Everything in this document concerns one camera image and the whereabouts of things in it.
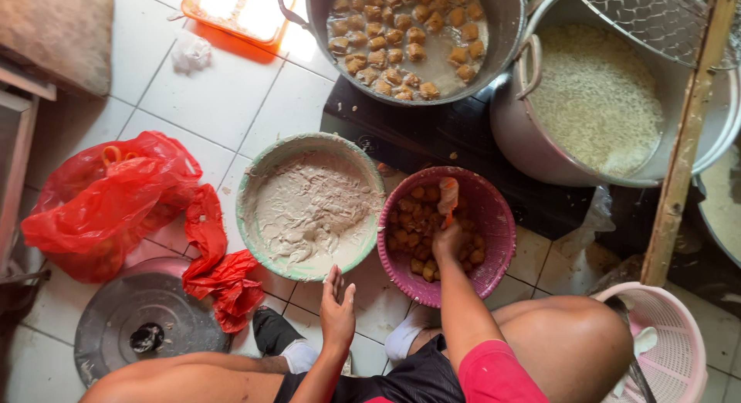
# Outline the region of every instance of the pot handle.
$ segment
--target pot handle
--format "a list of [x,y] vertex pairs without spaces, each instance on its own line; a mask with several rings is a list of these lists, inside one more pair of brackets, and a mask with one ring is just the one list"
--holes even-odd
[[306,22],[303,18],[301,18],[299,14],[286,8],[285,4],[283,3],[283,0],[278,0],[278,7],[280,8],[280,11],[283,12],[283,16],[285,17],[285,19],[288,19],[291,22],[295,22],[296,24],[301,25],[301,28],[305,30],[309,29],[309,23]]
[[[543,51],[542,47],[540,46],[540,38],[538,38],[537,35],[531,34],[528,39],[526,39],[523,43],[523,45],[519,48],[519,52],[517,53],[517,57],[515,57],[515,60],[519,60],[520,57],[523,56],[524,50],[526,48],[530,48],[530,51],[528,52],[531,57],[531,62],[533,64],[533,77],[523,90],[515,95],[515,98],[517,100],[523,100],[527,95],[530,95],[539,85],[540,80],[542,79],[542,59],[543,59]],[[527,74],[526,69],[522,69],[520,71],[520,77],[526,77]]]

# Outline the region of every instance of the gas stove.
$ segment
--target gas stove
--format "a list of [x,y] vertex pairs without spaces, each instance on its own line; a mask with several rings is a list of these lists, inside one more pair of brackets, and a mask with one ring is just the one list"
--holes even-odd
[[321,131],[338,133],[404,173],[431,166],[474,171],[502,192],[518,225],[558,239],[581,226],[594,188],[541,183],[515,169],[491,135],[494,92],[487,86],[457,102],[404,107],[364,95],[340,76],[325,104]]

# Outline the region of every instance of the light pink basket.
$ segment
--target light pink basket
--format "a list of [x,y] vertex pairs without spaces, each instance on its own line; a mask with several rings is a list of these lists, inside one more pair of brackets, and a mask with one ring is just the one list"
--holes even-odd
[[[480,298],[484,299],[504,277],[515,249],[516,227],[507,201],[491,183],[472,171],[459,167],[431,167],[418,171],[399,184],[381,212],[379,227],[387,226],[388,213],[396,202],[420,184],[435,184],[450,176],[458,180],[458,193],[468,199],[468,218],[476,222],[479,234],[486,242],[484,262],[468,272],[468,278]],[[440,308],[440,282],[428,283],[413,274],[409,262],[412,255],[403,251],[386,250],[386,231],[378,232],[378,254],[391,280],[406,295],[425,306]]]
[[[697,403],[705,390],[708,372],[705,368],[705,345],[689,310],[670,292],[637,281],[612,286],[594,298],[605,301],[615,295],[634,304],[628,313],[633,335],[646,327],[656,328],[656,346],[638,357],[656,401]],[[602,401],[635,403],[645,399],[629,379],[620,398],[610,393]]]

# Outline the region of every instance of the green bowl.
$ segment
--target green bowl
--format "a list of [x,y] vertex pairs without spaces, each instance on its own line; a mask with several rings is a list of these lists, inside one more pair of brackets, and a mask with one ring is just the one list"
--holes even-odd
[[[246,210],[245,202],[243,201],[245,196],[256,193],[261,185],[261,177],[267,175],[274,166],[293,155],[307,151],[330,152],[347,159],[348,162],[360,171],[366,179],[366,184],[371,189],[385,194],[383,179],[376,169],[376,165],[358,146],[345,138],[324,132],[295,134],[274,142],[255,157],[252,167],[245,173],[239,184],[239,192],[236,199],[236,224],[239,228],[239,234],[242,235],[242,239],[245,241],[245,245],[252,255],[271,272],[296,281],[322,281],[326,274],[317,275],[310,273],[308,271],[309,269],[301,268],[300,264],[294,264],[292,268],[287,269],[288,257],[279,257],[275,260],[270,257],[274,252],[270,250],[267,243],[262,239],[254,211]],[[350,271],[360,264],[360,261],[363,261],[375,248],[376,229],[378,228],[378,220],[381,216],[384,199],[385,196],[378,197],[377,212],[372,212],[370,219],[365,223],[369,229],[367,235],[360,242],[355,259],[341,268],[343,273]]]

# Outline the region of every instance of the hand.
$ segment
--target hand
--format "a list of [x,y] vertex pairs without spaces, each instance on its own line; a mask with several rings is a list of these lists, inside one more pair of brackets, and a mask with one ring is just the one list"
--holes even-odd
[[444,231],[435,232],[432,237],[432,254],[438,265],[451,259],[458,262],[458,251],[468,241],[468,237],[470,234],[463,232],[458,219],[453,219]]
[[342,279],[342,272],[337,265],[332,266],[323,284],[320,321],[324,345],[321,349],[347,352],[355,335],[355,311],[353,309],[355,284],[347,286],[345,300],[342,304],[339,303],[339,290],[345,284],[345,280]]

